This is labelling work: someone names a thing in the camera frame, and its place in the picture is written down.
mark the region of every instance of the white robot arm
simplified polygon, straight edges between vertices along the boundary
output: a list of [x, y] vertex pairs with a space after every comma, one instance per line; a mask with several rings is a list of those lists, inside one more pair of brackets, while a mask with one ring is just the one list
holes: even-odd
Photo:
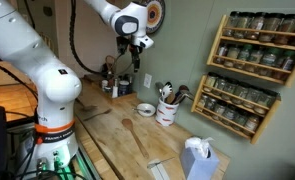
[[[105, 0], [85, 1], [118, 35], [131, 36], [134, 46], [148, 48], [153, 44], [146, 36], [145, 6], [131, 3], [120, 10]], [[37, 135], [20, 145], [18, 163], [23, 165], [18, 172], [39, 168], [57, 170], [57, 167], [67, 166], [78, 150], [73, 130], [73, 105], [81, 91], [81, 82], [6, 0], [0, 0], [0, 59], [24, 72], [38, 91]], [[32, 159], [27, 167], [28, 163], [22, 159], [28, 154]]]

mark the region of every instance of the tissue box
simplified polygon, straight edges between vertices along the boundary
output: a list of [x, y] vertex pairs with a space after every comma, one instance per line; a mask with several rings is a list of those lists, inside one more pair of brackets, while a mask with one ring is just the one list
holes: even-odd
[[180, 155], [180, 162], [187, 180], [210, 180], [219, 164], [214, 150], [209, 147], [210, 157], [203, 158], [195, 148], [185, 148]]

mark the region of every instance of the green wall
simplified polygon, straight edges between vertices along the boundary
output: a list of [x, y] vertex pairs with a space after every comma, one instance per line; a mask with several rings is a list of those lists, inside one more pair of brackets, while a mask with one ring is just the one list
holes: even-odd
[[260, 139], [252, 145], [246, 139], [191, 113], [192, 102], [179, 107], [176, 122], [193, 134], [213, 137], [211, 144], [231, 158], [225, 179], [295, 178], [295, 82], [291, 88], [252, 77], [223, 71], [206, 65], [222, 15], [232, 10], [295, 13], [295, 0], [167, 0], [166, 17], [161, 29], [150, 35], [155, 46], [141, 55], [141, 69], [136, 74], [138, 97], [157, 104], [154, 86], [143, 86], [145, 73], [156, 81], [171, 81], [174, 90], [185, 84], [196, 93], [202, 74], [216, 71], [251, 84], [281, 93], [282, 102]]

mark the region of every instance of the wooden spice rack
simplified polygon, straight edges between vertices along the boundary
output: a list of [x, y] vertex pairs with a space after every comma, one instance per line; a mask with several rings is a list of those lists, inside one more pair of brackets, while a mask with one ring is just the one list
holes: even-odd
[[[281, 34], [281, 35], [287, 35], [287, 36], [295, 36], [295, 33], [288, 33], [288, 32], [278, 32], [278, 31], [266, 31], [266, 30], [254, 30], [254, 29], [245, 29], [245, 28], [228, 28], [225, 27], [227, 24], [227, 20], [228, 20], [228, 16], [224, 15], [222, 17], [222, 20], [220, 22], [220, 25], [218, 27], [217, 33], [216, 33], [216, 37], [214, 39], [214, 43], [212, 45], [208, 60], [207, 60], [207, 65], [211, 65], [211, 66], [216, 66], [219, 68], [223, 68], [223, 69], [227, 69], [230, 71], [234, 71], [234, 72], [238, 72], [238, 73], [242, 73], [242, 74], [246, 74], [248, 76], [252, 76], [252, 77], [256, 77], [256, 78], [260, 78], [260, 79], [264, 79], [267, 81], [271, 81], [271, 82], [275, 82], [275, 83], [279, 83], [279, 84], [283, 84], [286, 85], [288, 87], [290, 87], [293, 83], [293, 81], [295, 80], [295, 67], [293, 68], [292, 71], [287, 71], [287, 70], [283, 70], [280, 68], [275, 68], [275, 67], [270, 67], [270, 66], [265, 66], [262, 64], [256, 64], [256, 63], [251, 63], [248, 61], [242, 61], [242, 60], [237, 60], [237, 59], [233, 59], [233, 58], [229, 58], [226, 56], [218, 56], [216, 55], [216, 52], [219, 48], [219, 44], [223, 41], [223, 42], [231, 42], [231, 43], [240, 43], [240, 44], [255, 44], [255, 45], [260, 45], [260, 46], [267, 46], [267, 47], [276, 47], [276, 48], [281, 48], [281, 49], [286, 49], [286, 50], [294, 50], [295, 51], [295, 46], [290, 46], [290, 45], [276, 45], [274, 43], [262, 43], [256, 40], [248, 40], [248, 39], [236, 39], [234, 37], [227, 37], [227, 36], [223, 36], [222, 32], [224, 29], [232, 29], [232, 30], [237, 30], [237, 31], [254, 31], [254, 32], [260, 32], [260, 33], [267, 33], [267, 34]], [[286, 80], [279, 80], [279, 79], [275, 79], [272, 77], [268, 77], [268, 76], [261, 76], [258, 75], [256, 73], [251, 73], [242, 69], [237, 69], [234, 67], [225, 67], [222, 64], [217, 64], [214, 63], [214, 59], [216, 58], [221, 58], [221, 59], [225, 59], [225, 60], [229, 60], [229, 61], [233, 61], [233, 62], [241, 62], [242, 64], [249, 64], [249, 65], [255, 65], [257, 67], [262, 67], [265, 69], [269, 69], [269, 70], [273, 70], [276, 72], [282, 72], [282, 73], [286, 73], [288, 74], [288, 78]]]
[[[240, 98], [240, 97], [235, 96], [235, 95], [233, 95], [233, 94], [227, 93], [227, 92], [225, 92], [225, 91], [221, 91], [221, 90], [219, 90], [219, 89], [216, 89], [216, 88], [213, 88], [213, 87], [209, 87], [209, 86], [207, 86], [207, 85], [205, 84], [206, 79], [207, 79], [207, 75], [204, 75], [204, 76], [201, 78], [201, 80], [200, 80], [199, 87], [198, 87], [198, 90], [197, 90], [197, 93], [196, 93], [196, 96], [195, 96], [195, 100], [194, 100], [194, 103], [193, 103], [192, 108], [191, 108], [191, 112], [198, 113], [198, 114], [200, 114], [200, 115], [206, 117], [206, 119], [208, 119], [208, 120], [210, 120], [210, 121], [212, 121], [212, 122], [215, 122], [215, 123], [219, 124], [220, 126], [223, 126], [223, 127], [227, 128], [228, 130], [230, 130], [230, 131], [232, 131], [232, 132], [234, 132], [234, 133], [236, 133], [236, 134], [238, 134], [238, 135], [240, 135], [240, 136], [242, 136], [242, 137], [244, 137], [244, 138], [246, 138], [246, 139], [249, 139], [251, 144], [255, 144], [255, 143], [257, 142], [257, 140], [259, 139], [259, 137], [261, 136], [261, 134], [263, 133], [263, 131], [265, 130], [265, 128], [267, 127], [267, 125], [269, 124], [269, 122], [270, 122], [270, 120], [271, 120], [271, 117], [272, 117], [272, 116], [274, 115], [274, 113], [276, 112], [276, 109], [278, 108], [278, 106], [279, 106], [279, 104], [280, 104], [280, 102], [281, 102], [280, 96], [278, 96], [278, 97], [276, 98], [275, 102], [273, 103], [273, 105], [272, 105], [270, 108], [268, 108], [268, 107], [262, 106], [262, 105], [260, 105], [260, 104], [257, 104], [257, 103], [254, 103], [254, 102], [248, 101], [248, 100], [243, 99], [243, 98]], [[247, 108], [247, 107], [245, 107], [245, 106], [242, 106], [242, 105], [235, 105], [235, 104], [233, 104], [231, 101], [225, 101], [225, 100], [223, 100], [220, 96], [217, 96], [217, 95], [215, 95], [215, 94], [213, 94], [213, 93], [211, 93], [211, 92], [204, 91], [204, 88], [205, 88], [205, 87], [210, 88], [210, 89], [215, 90], [215, 91], [219, 91], [220, 93], [222, 93], [222, 94], [226, 94], [226, 95], [228, 95], [228, 96], [231, 96], [232, 98], [237, 98], [237, 99], [239, 99], [239, 100], [245, 101], [245, 102], [250, 103], [250, 104], [252, 104], [252, 105], [254, 105], [254, 106], [259, 106], [260, 108], [263, 108], [264, 110], [266, 110], [267, 113], [266, 113], [265, 115], [262, 115], [262, 114], [256, 113], [256, 112], [253, 111], [252, 109]], [[261, 123], [260, 123], [259, 127], [257, 128], [257, 130], [256, 130], [255, 132], [254, 132], [254, 131], [251, 131], [251, 130], [245, 128], [244, 126], [241, 126], [241, 125], [235, 123], [234, 121], [229, 120], [229, 119], [227, 119], [227, 118], [225, 118], [225, 117], [223, 117], [223, 116], [221, 116], [221, 115], [219, 115], [219, 114], [217, 114], [217, 113], [215, 113], [215, 112], [213, 112], [213, 111], [211, 111], [211, 110], [209, 110], [209, 109], [203, 107], [203, 106], [199, 103], [199, 101], [200, 101], [200, 97], [201, 97], [202, 94], [206, 94], [206, 95], [211, 96], [211, 97], [213, 97], [213, 98], [223, 100], [223, 101], [225, 101], [225, 102], [228, 103], [228, 104], [233, 104], [233, 105], [237, 106], [238, 108], [244, 109], [244, 110], [246, 110], [247, 112], [250, 112], [250, 113], [253, 113], [253, 114], [256, 114], [256, 115], [260, 116], [260, 117], [261, 117]], [[229, 122], [230, 124], [239, 127], [239, 128], [241, 129], [241, 131], [237, 131], [237, 130], [235, 130], [234, 128], [232, 128], [231, 126], [229, 126], [229, 125], [225, 125], [225, 124], [222, 123], [221, 121], [213, 119], [211, 116], [209, 116], [209, 115], [203, 113], [203, 110], [206, 110], [206, 111], [210, 112], [211, 114], [216, 115], [216, 116], [218, 116], [219, 118], [223, 119], [224, 121], [227, 121], [227, 122]]]

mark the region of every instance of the white bowl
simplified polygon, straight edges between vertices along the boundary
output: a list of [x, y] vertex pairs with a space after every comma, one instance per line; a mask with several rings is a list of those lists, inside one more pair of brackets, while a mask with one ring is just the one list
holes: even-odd
[[138, 113], [144, 117], [150, 117], [153, 114], [155, 114], [155, 112], [156, 112], [156, 108], [153, 105], [148, 104], [148, 103], [138, 104], [137, 109], [150, 110], [150, 113], [145, 113], [144, 111], [137, 110]]

